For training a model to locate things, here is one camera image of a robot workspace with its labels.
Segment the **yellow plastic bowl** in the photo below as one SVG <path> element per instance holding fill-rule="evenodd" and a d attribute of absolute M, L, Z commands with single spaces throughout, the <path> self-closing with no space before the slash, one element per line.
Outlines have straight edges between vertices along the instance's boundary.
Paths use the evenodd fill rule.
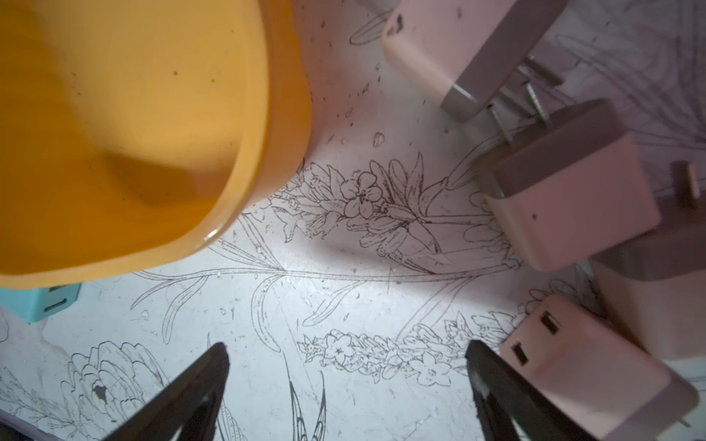
<path fill-rule="evenodd" d="M 186 257 L 297 170 L 289 0 L 0 0 L 0 286 Z"/>

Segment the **pink power adapter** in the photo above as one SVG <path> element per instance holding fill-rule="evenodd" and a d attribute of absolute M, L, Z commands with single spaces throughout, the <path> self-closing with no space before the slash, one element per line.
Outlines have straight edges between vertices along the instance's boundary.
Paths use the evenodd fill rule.
<path fill-rule="evenodd" d="M 386 59 L 459 121 L 485 110 L 567 0 L 401 0 L 383 28 Z"/>
<path fill-rule="evenodd" d="M 601 440 L 653 440 L 699 401 L 674 371 L 558 294 L 537 306 L 500 353 Z"/>

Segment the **metal prong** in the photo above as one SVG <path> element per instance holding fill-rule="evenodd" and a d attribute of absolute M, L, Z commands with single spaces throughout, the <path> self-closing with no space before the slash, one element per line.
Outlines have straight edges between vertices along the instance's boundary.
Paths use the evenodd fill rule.
<path fill-rule="evenodd" d="M 564 84 L 564 77 L 560 73 L 554 72 L 549 66 L 536 59 L 534 55 L 527 55 L 523 64 L 554 87 Z"/>
<path fill-rule="evenodd" d="M 515 95 L 512 90 L 508 89 L 507 86 L 500 88 L 498 91 L 498 98 L 511 107 L 522 118 L 532 118 L 535 115 L 534 110 L 517 95 Z"/>
<path fill-rule="evenodd" d="M 488 104 L 488 113 L 490 113 L 490 116 L 493 117 L 493 121 L 495 121 L 495 125 L 498 126 L 498 129 L 503 134 L 503 138 L 505 138 L 508 144 L 512 144 L 513 134 L 510 133 L 508 128 L 505 127 L 505 124 L 503 124 L 503 120 L 500 119 L 500 115 L 498 114 L 494 104 Z"/>
<path fill-rule="evenodd" d="M 671 163 L 671 178 L 679 205 L 684 208 L 698 208 L 701 189 L 696 166 L 689 161 L 674 161 Z"/>
<path fill-rule="evenodd" d="M 522 88 L 525 89 L 527 98 L 529 98 L 532 106 L 534 106 L 534 110 L 537 111 L 539 119 L 542 120 L 545 126 L 550 126 L 551 121 L 549 120 L 549 115 L 546 113 L 546 110 L 544 110 L 542 102 L 539 101 L 539 97 L 537 96 L 537 92 L 534 90 L 534 87 L 532 87 L 532 83 L 530 81 L 525 81 L 525 83 L 522 84 Z"/>

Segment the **teal power adapter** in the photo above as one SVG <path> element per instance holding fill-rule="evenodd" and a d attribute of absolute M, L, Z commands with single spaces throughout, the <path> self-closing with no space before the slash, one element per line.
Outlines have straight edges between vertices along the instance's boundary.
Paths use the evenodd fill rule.
<path fill-rule="evenodd" d="M 80 283 L 38 289 L 0 288 L 0 306 L 34 323 L 71 306 L 80 288 Z"/>

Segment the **phone charger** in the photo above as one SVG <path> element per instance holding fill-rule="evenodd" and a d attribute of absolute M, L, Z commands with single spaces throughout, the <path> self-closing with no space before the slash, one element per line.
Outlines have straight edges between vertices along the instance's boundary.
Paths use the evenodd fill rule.
<path fill-rule="evenodd" d="M 565 107 L 471 164 L 515 252 L 553 272 L 655 228 L 628 129 L 607 99 Z"/>
<path fill-rule="evenodd" d="M 655 230 L 592 257 L 601 300 L 620 331 L 651 354 L 704 356 L 706 195 L 688 204 L 667 196 L 658 205 Z"/>
<path fill-rule="evenodd" d="M 390 64 L 460 121 L 484 110 L 567 0 L 402 0 L 381 41 Z"/>
<path fill-rule="evenodd" d="M 686 380 L 558 294 L 510 335 L 501 357 L 601 440 L 653 440 L 699 401 Z"/>

